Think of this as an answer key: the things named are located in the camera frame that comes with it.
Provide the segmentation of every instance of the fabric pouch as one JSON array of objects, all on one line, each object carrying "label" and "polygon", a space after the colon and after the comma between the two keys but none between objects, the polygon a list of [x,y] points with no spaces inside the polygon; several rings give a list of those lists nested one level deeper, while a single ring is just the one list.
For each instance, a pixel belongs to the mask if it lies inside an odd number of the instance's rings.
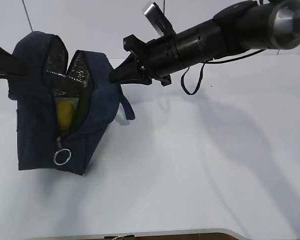
[{"label": "fabric pouch", "polygon": [[[68,52],[61,39],[39,31],[23,38],[13,55],[26,62],[28,70],[26,79],[8,79],[8,97],[17,101],[19,170],[49,168],[83,175],[119,104],[127,120],[135,119],[121,86],[109,83],[109,60],[103,53],[77,50],[67,70]],[[90,83],[84,116],[67,133],[61,133],[58,124],[55,95],[60,90],[52,73],[84,77]]]}]

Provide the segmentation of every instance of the yellow sponge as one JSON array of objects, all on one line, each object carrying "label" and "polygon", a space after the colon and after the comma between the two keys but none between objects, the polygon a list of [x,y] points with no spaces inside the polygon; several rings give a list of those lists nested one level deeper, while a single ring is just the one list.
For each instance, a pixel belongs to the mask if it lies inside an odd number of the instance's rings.
[{"label": "yellow sponge", "polygon": [[69,131],[76,112],[74,105],[68,101],[57,102],[56,112],[61,132]]}]

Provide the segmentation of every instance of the black cable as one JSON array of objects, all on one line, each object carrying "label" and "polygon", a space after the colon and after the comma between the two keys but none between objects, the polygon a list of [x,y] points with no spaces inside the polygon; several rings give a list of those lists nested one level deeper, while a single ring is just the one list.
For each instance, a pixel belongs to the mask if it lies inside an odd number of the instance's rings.
[{"label": "black cable", "polygon": [[241,59],[249,58],[253,55],[262,53],[263,51],[265,51],[265,50],[258,50],[258,51],[255,51],[253,53],[250,53],[250,54],[247,54],[247,55],[244,55],[244,56],[240,56],[240,57],[236,57],[236,58],[232,58],[232,59],[224,60],[224,61],[204,61],[203,64],[226,64],[226,63],[238,61],[238,60],[241,60]]},{"label": "black cable", "polygon": [[188,94],[190,96],[195,95],[199,91],[201,82],[202,82],[202,80],[204,78],[204,67],[205,67],[206,64],[225,64],[225,63],[230,63],[230,62],[238,61],[238,60],[241,60],[241,59],[249,58],[249,57],[251,57],[253,55],[262,53],[263,51],[265,51],[265,50],[258,50],[258,51],[255,51],[253,53],[250,53],[250,54],[247,54],[247,55],[244,55],[244,56],[240,56],[240,57],[236,57],[236,58],[232,58],[232,59],[224,60],[224,61],[204,61],[202,63],[202,67],[201,67],[201,70],[200,70],[200,76],[199,76],[198,83],[197,83],[197,85],[195,87],[195,90],[193,92],[189,92],[188,89],[185,86],[185,76],[186,76],[187,72],[189,72],[189,70],[190,70],[190,67],[188,67],[188,69],[185,71],[185,73],[181,77],[181,87],[182,87],[183,91],[186,94]]},{"label": "black cable", "polygon": [[186,94],[188,94],[188,95],[195,95],[198,91],[199,91],[199,89],[200,89],[200,85],[201,85],[201,82],[202,82],[202,79],[204,78],[204,67],[205,67],[205,63],[202,65],[202,67],[201,67],[201,70],[200,70],[200,76],[199,76],[199,80],[198,80],[198,83],[197,83],[197,85],[196,85],[196,87],[195,87],[195,90],[191,93],[191,92],[189,92],[188,91],[188,89],[186,88],[186,86],[185,86],[185,76],[186,76],[186,74],[187,74],[187,72],[190,70],[190,67],[188,67],[188,69],[185,71],[185,73],[182,75],[182,77],[181,77],[181,87],[182,87],[182,89],[183,89],[183,91],[186,93]]}]

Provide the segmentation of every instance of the bag handle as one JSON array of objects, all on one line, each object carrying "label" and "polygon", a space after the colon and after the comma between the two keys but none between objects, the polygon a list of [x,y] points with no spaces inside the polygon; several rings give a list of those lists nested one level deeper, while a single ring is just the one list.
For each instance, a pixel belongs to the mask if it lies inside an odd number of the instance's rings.
[{"label": "bag handle", "polygon": [[128,101],[128,99],[126,98],[124,93],[122,92],[121,86],[119,86],[119,102],[121,103],[121,105],[123,107],[125,118],[127,120],[136,119],[135,112],[132,109],[132,106],[131,106],[130,102]]}]

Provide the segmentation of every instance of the white table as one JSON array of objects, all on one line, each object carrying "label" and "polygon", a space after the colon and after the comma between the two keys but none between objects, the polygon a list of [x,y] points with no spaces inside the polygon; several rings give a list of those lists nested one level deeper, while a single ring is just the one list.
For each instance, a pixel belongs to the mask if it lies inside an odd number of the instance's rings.
[{"label": "white table", "polygon": [[300,239],[300,56],[209,65],[195,96],[180,76],[167,87],[124,86],[136,120],[118,113],[83,177],[18,171],[15,103],[0,80],[0,240]]}]

